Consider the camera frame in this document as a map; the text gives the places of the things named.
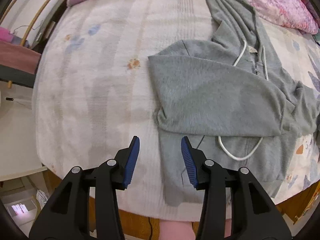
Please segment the grey zip hoodie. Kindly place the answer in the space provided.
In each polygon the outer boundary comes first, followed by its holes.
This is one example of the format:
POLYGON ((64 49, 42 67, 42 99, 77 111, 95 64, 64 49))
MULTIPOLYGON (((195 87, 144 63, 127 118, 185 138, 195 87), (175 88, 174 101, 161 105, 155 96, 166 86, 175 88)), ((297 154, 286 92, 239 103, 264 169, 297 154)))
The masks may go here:
POLYGON ((180 40, 149 57, 168 205, 200 203, 181 154, 194 148, 222 167, 246 166, 274 197, 296 141, 317 130, 319 100, 294 80, 246 0, 206 0, 212 39, 180 40))

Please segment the floral white bed sheet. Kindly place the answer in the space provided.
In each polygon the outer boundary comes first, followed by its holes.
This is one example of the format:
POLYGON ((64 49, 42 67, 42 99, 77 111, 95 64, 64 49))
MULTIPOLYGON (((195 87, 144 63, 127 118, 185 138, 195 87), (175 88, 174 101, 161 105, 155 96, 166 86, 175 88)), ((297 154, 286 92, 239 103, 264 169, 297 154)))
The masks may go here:
MULTIPOLYGON (((282 67, 319 100, 319 48, 311 37, 259 20, 282 67)), ((165 201, 159 99, 149 57, 180 40, 209 41, 216 29, 206 0, 89 0, 67 9, 41 56, 33 91, 36 147, 44 165, 59 177, 76 165, 96 167, 136 135, 138 162, 129 189, 118 194, 119 207, 198 221, 202 202, 165 201)), ((319 179, 318 135, 319 123, 297 139, 272 197, 276 203, 319 179)))

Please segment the red black hanging towel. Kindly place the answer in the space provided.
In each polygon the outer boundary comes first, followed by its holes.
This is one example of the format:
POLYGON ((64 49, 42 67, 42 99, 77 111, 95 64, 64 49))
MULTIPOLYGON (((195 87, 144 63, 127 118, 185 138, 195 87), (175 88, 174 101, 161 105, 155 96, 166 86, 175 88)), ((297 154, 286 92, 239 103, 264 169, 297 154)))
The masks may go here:
POLYGON ((1 80, 32 88, 41 54, 30 49, 28 41, 1 27, 1 80))

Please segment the teal striped pillow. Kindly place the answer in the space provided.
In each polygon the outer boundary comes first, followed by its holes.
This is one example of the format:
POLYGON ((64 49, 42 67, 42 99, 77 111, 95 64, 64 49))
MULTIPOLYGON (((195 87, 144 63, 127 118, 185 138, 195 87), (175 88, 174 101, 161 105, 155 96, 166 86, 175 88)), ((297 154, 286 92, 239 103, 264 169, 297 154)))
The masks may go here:
POLYGON ((314 41, 320 46, 320 29, 318 29, 318 33, 312 36, 314 41))

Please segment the wooden bed frame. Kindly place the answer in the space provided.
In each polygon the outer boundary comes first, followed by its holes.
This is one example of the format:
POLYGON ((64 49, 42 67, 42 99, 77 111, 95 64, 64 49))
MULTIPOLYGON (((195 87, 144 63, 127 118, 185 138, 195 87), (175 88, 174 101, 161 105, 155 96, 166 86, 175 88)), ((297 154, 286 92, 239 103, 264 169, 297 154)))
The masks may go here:
MULTIPOLYGON (((43 172, 44 181, 49 195, 61 183, 61 179, 50 170, 43 172)), ((293 236, 299 234, 302 228, 307 224, 319 204, 319 181, 307 187, 304 191, 289 198, 277 205, 282 213, 293 236)), ((93 198, 89 199, 89 230, 95 230, 95 203, 93 198)), ((159 237, 159 219, 135 215, 126 211, 120 212, 121 225, 124 233, 129 235, 127 239, 133 237, 140 239, 158 239, 159 237)), ((192 222, 193 231, 197 234, 199 222, 192 222)))

